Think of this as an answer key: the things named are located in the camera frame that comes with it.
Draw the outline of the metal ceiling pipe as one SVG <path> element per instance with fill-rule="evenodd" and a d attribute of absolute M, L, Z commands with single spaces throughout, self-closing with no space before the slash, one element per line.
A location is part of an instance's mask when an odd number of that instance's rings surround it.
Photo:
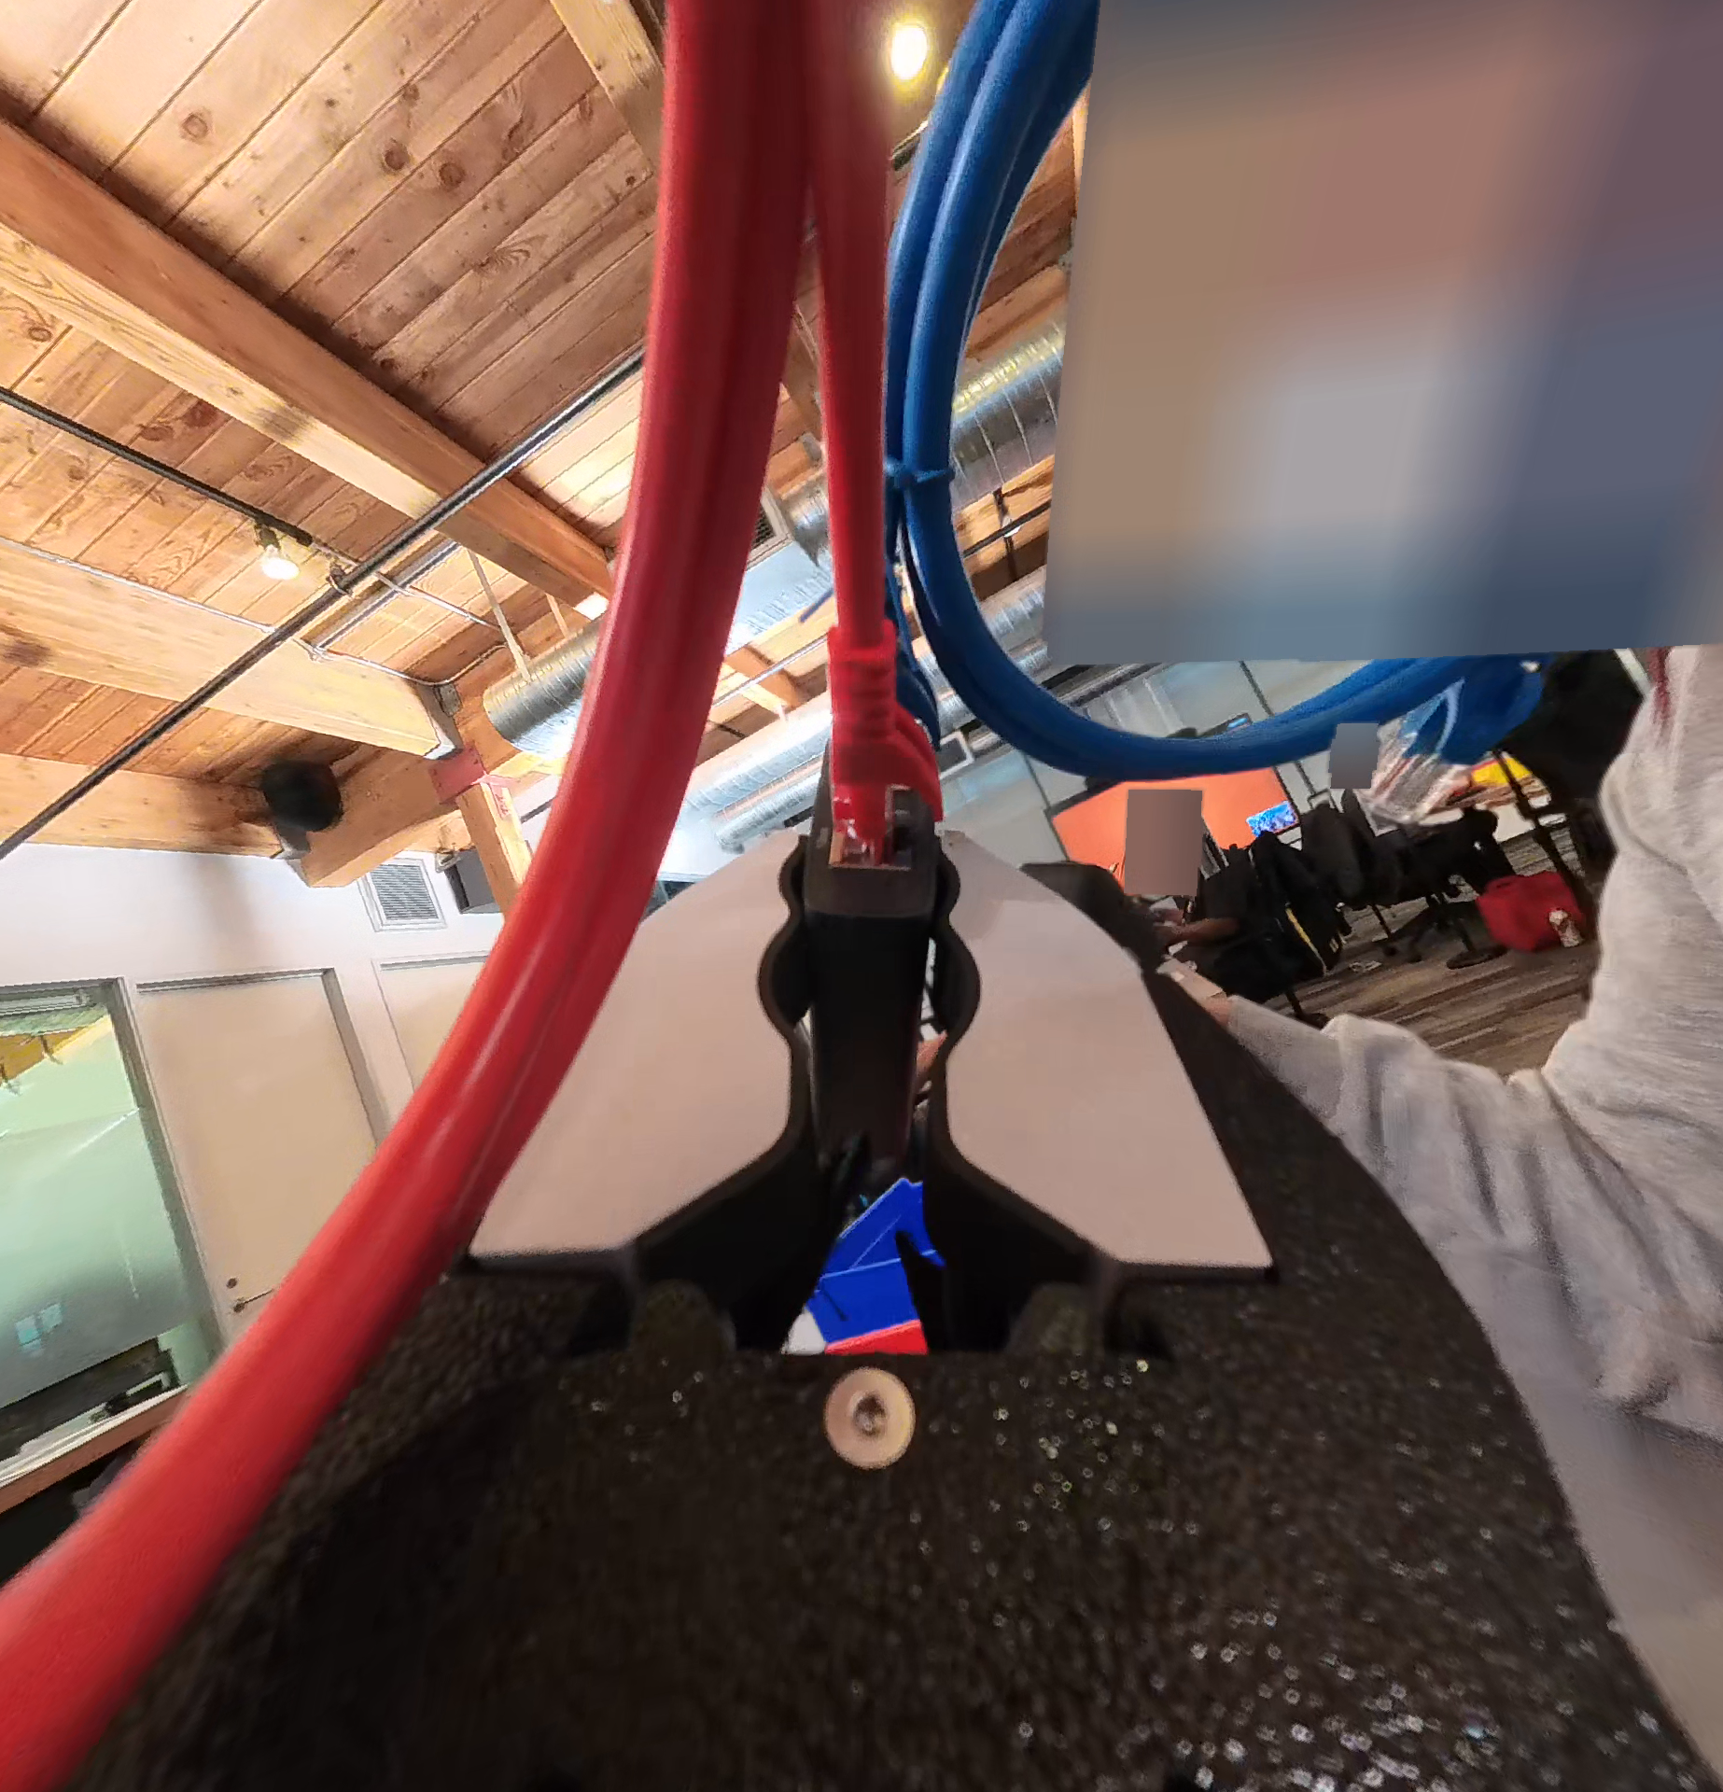
<path fill-rule="evenodd" d="M 612 396 L 621 387 L 621 384 L 634 378 L 641 372 L 643 362 L 644 348 L 630 349 L 624 359 L 621 359 L 611 370 L 605 370 L 605 374 L 592 385 L 571 398 L 552 415 L 532 425 L 514 443 L 504 448 L 495 460 L 487 461 L 462 486 L 439 497 L 417 519 L 386 538 L 351 569 L 346 569 L 345 574 L 328 576 L 322 589 L 315 594 L 301 609 L 291 613 L 291 617 L 271 628 L 269 633 L 260 639 L 249 643 L 235 659 L 209 675 L 203 684 L 195 685 L 190 694 L 176 699 L 167 711 L 163 711 L 147 727 L 127 740 L 121 749 L 114 749 L 100 763 L 87 770 L 61 795 L 48 799 L 43 809 L 38 809 L 30 818 L 25 818 L 13 832 L 8 832 L 6 838 L 0 839 L 0 864 L 6 862 L 22 845 L 37 839 L 57 819 L 65 818 L 78 802 L 99 791 L 119 772 L 129 770 L 140 753 L 153 749 L 174 729 L 200 714 L 203 707 L 211 706 L 214 697 L 228 694 L 237 684 L 241 684 L 243 678 L 246 678 L 246 673 L 266 663 L 272 654 L 291 643 L 308 645 L 311 639 L 304 638 L 304 632 L 325 615 L 332 613 L 352 594 L 358 594 L 362 585 L 372 580 L 381 584 L 393 584 L 391 571 L 401 558 L 413 553 L 413 549 L 417 549 L 417 545 L 425 542 L 426 535 L 446 534 L 452 519 L 468 515 L 470 509 L 487 493 L 499 487 L 504 479 L 510 479 L 514 471 L 524 463 L 535 460 L 537 453 L 550 446 L 552 439 L 556 439 L 569 423 L 580 419 L 580 415 L 587 414 L 592 403 Z"/>

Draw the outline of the black office chair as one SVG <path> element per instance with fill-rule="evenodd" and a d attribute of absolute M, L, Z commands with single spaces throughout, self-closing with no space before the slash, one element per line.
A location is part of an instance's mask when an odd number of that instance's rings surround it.
<path fill-rule="evenodd" d="M 1467 883 L 1472 895 L 1481 895 L 1491 883 L 1515 876 L 1492 815 L 1462 809 L 1456 819 L 1434 825 L 1379 829 L 1355 791 L 1342 793 L 1341 812 L 1365 876 L 1357 901 L 1373 910 L 1380 923 L 1384 908 L 1423 906 L 1410 921 L 1383 930 L 1380 952 L 1416 962 L 1431 931 L 1458 942 L 1448 970 L 1469 970 L 1506 952 L 1491 934 L 1479 931 L 1481 917 L 1462 917 L 1467 908 L 1454 893 L 1454 883 Z"/>

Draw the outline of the wooden beam red signs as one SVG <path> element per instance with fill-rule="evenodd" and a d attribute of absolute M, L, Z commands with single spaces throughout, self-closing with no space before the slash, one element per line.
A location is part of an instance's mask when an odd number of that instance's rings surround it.
<path fill-rule="evenodd" d="M 450 749 L 428 759 L 435 791 L 465 819 L 470 850 L 503 915 L 510 915 L 532 865 L 514 799 L 514 784 L 490 772 L 476 749 Z"/>

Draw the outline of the blue plastic bin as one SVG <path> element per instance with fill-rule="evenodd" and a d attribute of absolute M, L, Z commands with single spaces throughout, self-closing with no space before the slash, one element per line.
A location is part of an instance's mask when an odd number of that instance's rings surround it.
<path fill-rule="evenodd" d="M 900 1235 L 920 1260 L 942 1263 L 925 1221 L 923 1183 L 904 1175 L 839 1233 L 806 1299 L 805 1312 L 829 1348 L 916 1321 Z"/>

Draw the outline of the red bag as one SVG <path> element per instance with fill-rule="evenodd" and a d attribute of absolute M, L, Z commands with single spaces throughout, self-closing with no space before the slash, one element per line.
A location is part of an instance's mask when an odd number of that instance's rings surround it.
<path fill-rule="evenodd" d="M 1576 950 L 1594 939 L 1577 892 L 1553 868 L 1497 877 L 1476 892 L 1476 915 L 1506 952 Z"/>

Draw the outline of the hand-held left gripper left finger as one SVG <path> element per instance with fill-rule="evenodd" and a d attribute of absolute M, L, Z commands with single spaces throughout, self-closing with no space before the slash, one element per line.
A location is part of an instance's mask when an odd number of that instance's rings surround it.
<path fill-rule="evenodd" d="M 803 838 L 768 838 L 641 921 L 468 1260 L 682 1281 L 782 1348 L 818 1275 Z"/>

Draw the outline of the black dome fixture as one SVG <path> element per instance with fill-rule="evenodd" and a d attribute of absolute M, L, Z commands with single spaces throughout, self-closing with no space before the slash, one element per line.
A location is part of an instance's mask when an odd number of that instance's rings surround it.
<path fill-rule="evenodd" d="M 312 839 L 345 818 L 341 780 L 332 765 L 312 759 L 279 759 L 266 765 L 256 788 L 279 835 L 281 856 L 302 860 Z"/>

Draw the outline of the black ethernet adapter box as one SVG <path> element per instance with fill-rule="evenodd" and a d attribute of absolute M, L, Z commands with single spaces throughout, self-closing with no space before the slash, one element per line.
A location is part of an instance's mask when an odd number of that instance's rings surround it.
<path fill-rule="evenodd" d="M 931 808 L 895 789 L 882 856 L 860 858 L 830 784 L 822 763 L 800 872 L 813 1123 L 821 1152 L 851 1155 L 874 1194 L 910 1143 L 941 853 Z"/>

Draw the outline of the person's right forearm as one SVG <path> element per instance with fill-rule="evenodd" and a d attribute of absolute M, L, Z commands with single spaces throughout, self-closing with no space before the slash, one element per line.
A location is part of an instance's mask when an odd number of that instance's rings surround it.
<path fill-rule="evenodd" d="M 1223 1020 L 1410 1221 L 1506 1363 L 1623 1405 L 1654 1398 L 1647 1208 L 1537 1073 L 1501 1078 L 1355 1015 L 1317 1029 L 1224 997 Z"/>

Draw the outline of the orange display screen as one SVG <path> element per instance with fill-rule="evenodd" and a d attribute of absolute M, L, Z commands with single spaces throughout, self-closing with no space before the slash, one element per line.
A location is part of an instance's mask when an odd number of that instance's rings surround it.
<path fill-rule="evenodd" d="M 1219 868 L 1228 850 L 1291 829 L 1300 813 L 1277 770 L 1248 770 L 1091 788 L 1048 806 L 1048 818 L 1068 860 L 1161 893 L 1161 874 L 1181 872 L 1177 887 L 1191 892 L 1207 853 Z"/>

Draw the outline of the person's grey sweatshirt torso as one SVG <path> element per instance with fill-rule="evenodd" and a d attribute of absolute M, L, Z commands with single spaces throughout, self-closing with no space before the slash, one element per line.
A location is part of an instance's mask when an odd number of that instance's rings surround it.
<path fill-rule="evenodd" d="M 1619 1379 L 1536 1419 L 1611 1604 L 1723 1779 L 1723 645 L 1677 647 L 1605 784 L 1617 860 L 1586 1018 L 1545 1073 L 1672 1221 Z"/>

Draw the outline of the large silver duct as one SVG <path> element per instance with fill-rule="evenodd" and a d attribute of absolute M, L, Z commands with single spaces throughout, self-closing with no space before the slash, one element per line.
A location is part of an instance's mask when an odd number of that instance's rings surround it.
<path fill-rule="evenodd" d="M 569 758 L 609 620 L 589 621 L 487 688 L 487 722 L 510 748 L 542 759 Z"/>

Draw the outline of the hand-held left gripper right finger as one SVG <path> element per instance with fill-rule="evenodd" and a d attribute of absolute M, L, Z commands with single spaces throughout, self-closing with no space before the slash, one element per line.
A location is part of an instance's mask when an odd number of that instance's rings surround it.
<path fill-rule="evenodd" d="M 1013 1345 L 1047 1287 L 1087 1345 L 1161 1287 L 1263 1287 L 1271 1251 L 1166 1029 L 1161 942 L 1117 877 L 942 835 L 927 1106 L 927 1344 Z"/>

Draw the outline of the silver spiral duct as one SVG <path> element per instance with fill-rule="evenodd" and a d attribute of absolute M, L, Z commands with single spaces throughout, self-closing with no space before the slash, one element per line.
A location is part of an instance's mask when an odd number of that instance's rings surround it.
<path fill-rule="evenodd" d="M 949 434 L 952 509 L 984 502 L 1054 453 L 1066 323 L 1047 321 L 994 358 L 963 370 Z M 785 497 L 763 493 L 749 563 L 798 548 L 813 563 L 829 561 L 827 479 L 808 475 Z"/>
<path fill-rule="evenodd" d="M 1047 574 L 1032 571 L 984 599 L 982 617 L 1014 669 L 1037 679 L 1048 666 Z M 737 748 L 694 770 L 685 813 L 708 824 L 725 853 L 810 813 L 830 742 L 830 697 L 822 694 Z"/>

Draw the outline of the wooden edged background table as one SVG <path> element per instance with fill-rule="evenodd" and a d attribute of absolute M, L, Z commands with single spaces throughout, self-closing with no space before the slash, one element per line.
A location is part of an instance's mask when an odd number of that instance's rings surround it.
<path fill-rule="evenodd" d="M 14 1458 L 13 1468 L 0 1468 L 0 1517 L 76 1474 L 145 1443 L 178 1411 L 178 1405 L 190 1394 L 189 1388 L 170 1389 L 125 1410 L 116 1417 L 76 1430 L 63 1443 L 43 1453 Z"/>

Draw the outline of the white door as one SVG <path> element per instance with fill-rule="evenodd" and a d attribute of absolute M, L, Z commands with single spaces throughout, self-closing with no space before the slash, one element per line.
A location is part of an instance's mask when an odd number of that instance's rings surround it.
<path fill-rule="evenodd" d="M 417 956 L 379 965 L 383 1000 L 413 1088 L 435 1064 L 484 965 L 482 952 Z"/>
<path fill-rule="evenodd" d="M 375 1090 L 331 970 L 143 982 L 135 1005 L 230 1344 L 375 1154 Z"/>

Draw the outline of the white wall vent grille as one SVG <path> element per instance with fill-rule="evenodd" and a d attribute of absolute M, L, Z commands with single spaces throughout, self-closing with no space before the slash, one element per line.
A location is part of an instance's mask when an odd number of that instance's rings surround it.
<path fill-rule="evenodd" d="M 358 883 L 370 926 L 376 931 L 426 931 L 446 928 L 446 908 L 432 883 L 430 864 L 420 856 L 397 856 Z"/>

